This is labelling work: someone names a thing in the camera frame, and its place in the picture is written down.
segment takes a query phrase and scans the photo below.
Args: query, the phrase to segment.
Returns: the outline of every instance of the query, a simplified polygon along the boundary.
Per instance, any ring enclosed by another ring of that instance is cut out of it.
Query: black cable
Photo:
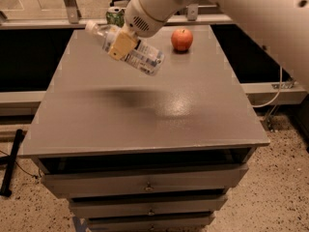
[[[0,151],[0,152],[1,152],[2,154],[4,154],[4,155],[7,155],[7,156],[9,155],[9,154],[7,154],[7,153],[5,153],[5,152],[3,152],[3,151]],[[16,163],[16,165],[17,165],[24,173],[30,175],[32,178],[35,178],[35,179],[38,179],[38,178],[39,178],[38,175],[30,174],[29,172],[27,172],[26,170],[24,170],[24,169],[18,164],[17,160],[15,161],[15,163]]]

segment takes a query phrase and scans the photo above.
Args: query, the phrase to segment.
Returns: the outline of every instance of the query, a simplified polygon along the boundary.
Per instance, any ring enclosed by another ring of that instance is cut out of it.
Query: bottle
[[[86,32],[97,38],[104,51],[108,52],[115,42],[121,28],[117,25],[99,26],[92,20],[88,21]],[[156,75],[164,60],[164,54],[155,47],[138,40],[137,46],[122,61],[147,75]]]

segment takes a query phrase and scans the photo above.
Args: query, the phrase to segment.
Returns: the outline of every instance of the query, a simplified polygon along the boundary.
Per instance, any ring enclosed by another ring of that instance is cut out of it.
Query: cord
[[[9,155],[9,154],[7,154],[7,153],[5,153],[5,152],[3,152],[3,151],[0,151],[0,152],[1,152],[2,154],[4,154],[4,155],[7,155],[7,156]],[[16,163],[16,165],[17,165],[24,173],[30,175],[32,178],[35,178],[35,179],[38,179],[38,178],[39,178],[38,175],[31,174],[31,173],[27,172],[26,170],[24,170],[24,169],[18,164],[17,160],[15,161],[15,163]]]
[[[276,94],[276,95],[274,96],[274,98],[271,99],[269,102],[264,103],[264,104],[252,105],[252,107],[254,107],[254,108],[260,108],[260,107],[264,107],[264,106],[267,106],[267,105],[273,103],[273,102],[278,98],[278,96],[280,95],[281,86],[282,86],[282,67],[280,66],[280,81],[279,81],[279,88],[278,88],[277,94]]]

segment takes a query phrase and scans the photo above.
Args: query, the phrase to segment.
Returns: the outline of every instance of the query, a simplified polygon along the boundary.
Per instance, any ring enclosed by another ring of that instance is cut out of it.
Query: speckled floor
[[[308,145],[286,114],[277,115],[273,125],[276,132],[267,132],[270,145],[256,151],[245,177],[228,192],[229,200],[216,212],[214,222],[201,232],[309,231]],[[0,132],[8,135],[18,128],[27,130],[28,126],[0,126]],[[9,153],[11,147],[10,138],[2,139],[1,151]],[[26,171],[39,175],[30,160],[18,162]],[[0,171],[1,179],[3,175],[4,171]],[[32,178],[17,168],[11,190],[10,198],[0,198],[0,231],[89,231],[83,226],[75,229],[68,202],[55,198],[40,178]]]

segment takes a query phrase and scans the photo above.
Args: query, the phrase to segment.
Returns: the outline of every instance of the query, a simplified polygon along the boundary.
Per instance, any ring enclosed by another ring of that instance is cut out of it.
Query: metal can
[[[110,7],[106,12],[107,24],[123,27],[125,24],[125,13],[120,7]]]

